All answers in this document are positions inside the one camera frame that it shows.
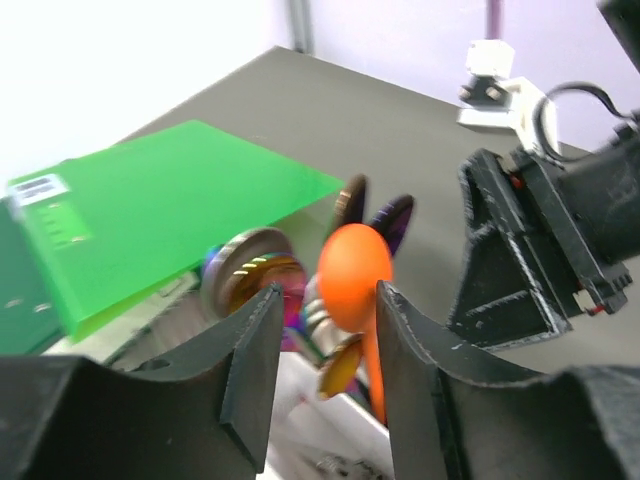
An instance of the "purple disc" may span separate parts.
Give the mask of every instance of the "purple disc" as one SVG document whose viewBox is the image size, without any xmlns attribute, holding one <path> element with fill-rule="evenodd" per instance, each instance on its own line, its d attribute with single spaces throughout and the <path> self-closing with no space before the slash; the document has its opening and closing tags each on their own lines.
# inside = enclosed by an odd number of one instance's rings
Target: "purple disc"
<svg viewBox="0 0 640 480">
<path fill-rule="evenodd" d="M 392 256 L 407 233 L 414 203 L 411 195 L 402 195 L 381 208 L 369 224 L 385 239 Z"/>
</svg>

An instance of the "cable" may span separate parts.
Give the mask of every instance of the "cable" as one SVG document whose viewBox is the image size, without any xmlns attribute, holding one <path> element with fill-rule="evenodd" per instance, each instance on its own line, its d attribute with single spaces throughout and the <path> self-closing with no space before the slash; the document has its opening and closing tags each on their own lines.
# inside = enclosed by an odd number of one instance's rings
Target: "cable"
<svg viewBox="0 0 640 480">
<path fill-rule="evenodd" d="M 564 167 L 565 163 L 583 160 L 584 158 L 589 156 L 589 154 L 587 154 L 582 157 L 572 158 L 572 157 L 565 157 L 561 155 L 559 152 L 556 152 L 555 149 L 551 146 L 551 144 L 549 143 L 549 139 L 547 138 L 547 135 L 545 133 L 544 116 L 543 116 L 544 109 L 547 107 L 549 102 L 554 97 L 558 96 L 558 94 L 569 92 L 569 91 L 584 92 L 584 93 L 593 95 L 600 101 L 600 103 L 604 105 L 604 107 L 607 109 L 607 111 L 611 115 L 613 115 L 616 118 L 626 120 L 630 124 L 637 125 L 638 121 L 640 120 L 640 117 L 635 112 L 627 115 L 620 113 L 620 111 L 613 104 L 613 101 L 611 100 L 611 97 L 609 97 L 609 94 L 607 94 L 607 92 L 605 92 L 602 88 L 598 87 L 597 85 L 594 85 L 592 83 L 587 83 L 587 82 L 568 82 L 568 83 L 563 83 L 558 85 L 557 87 L 552 89 L 549 93 L 547 93 L 547 95 L 543 97 L 534 108 L 533 128 L 534 128 L 534 132 L 537 137 L 538 143 L 540 144 L 542 153 L 544 154 L 542 158 L 548 161 L 549 163 L 559 168 L 562 168 L 563 170 L 565 169 Z"/>
<path fill-rule="evenodd" d="M 502 38 L 502 2 L 487 0 L 487 40 Z"/>
</svg>

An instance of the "white box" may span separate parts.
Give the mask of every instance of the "white box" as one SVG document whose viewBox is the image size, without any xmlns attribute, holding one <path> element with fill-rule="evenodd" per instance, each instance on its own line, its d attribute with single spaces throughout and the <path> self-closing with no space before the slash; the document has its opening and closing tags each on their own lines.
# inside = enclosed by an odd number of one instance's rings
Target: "white box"
<svg viewBox="0 0 640 480">
<path fill-rule="evenodd" d="M 467 71 L 476 77 L 507 79 L 515 50 L 502 40 L 476 40 L 467 53 Z"/>
</svg>

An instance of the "white wall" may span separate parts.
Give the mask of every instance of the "white wall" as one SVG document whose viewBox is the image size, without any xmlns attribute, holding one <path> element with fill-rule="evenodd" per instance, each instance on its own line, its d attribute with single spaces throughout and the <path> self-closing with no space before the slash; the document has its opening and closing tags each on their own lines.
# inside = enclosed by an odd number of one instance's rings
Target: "white wall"
<svg viewBox="0 0 640 480">
<path fill-rule="evenodd" d="M 276 44 L 282 0 L 0 1 L 0 185 L 111 145 Z"/>
<path fill-rule="evenodd" d="M 484 36 L 485 0 L 316 0 L 318 57 L 457 103 L 469 43 Z M 504 38 L 516 49 L 514 76 L 543 90 L 586 80 L 620 109 L 640 107 L 640 74 L 610 33 L 595 0 L 504 0 Z M 589 97 L 559 101 L 560 136 L 596 148 L 612 120 Z"/>
<path fill-rule="evenodd" d="M 310 1 L 320 58 L 457 102 L 484 0 Z M 515 75 L 589 80 L 640 106 L 640 75 L 594 0 L 505 2 Z M 290 44 L 286 0 L 0 1 L 0 184 L 106 147 Z M 595 148 L 613 124 L 593 100 L 560 101 L 563 141 Z"/>
</svg>

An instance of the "dark green binder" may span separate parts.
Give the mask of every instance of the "dark green binder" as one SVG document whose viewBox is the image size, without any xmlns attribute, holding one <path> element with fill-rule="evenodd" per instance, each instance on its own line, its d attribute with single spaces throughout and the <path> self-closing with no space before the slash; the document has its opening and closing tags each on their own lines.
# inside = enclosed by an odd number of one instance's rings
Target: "dark green binder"
<svg viewBox="0 0 640 480">
<path fill-rule="evenodd" d="M 41 353 L 62 337 L 25 234 L 0 200 L 0 354 Z"/>
</svg>

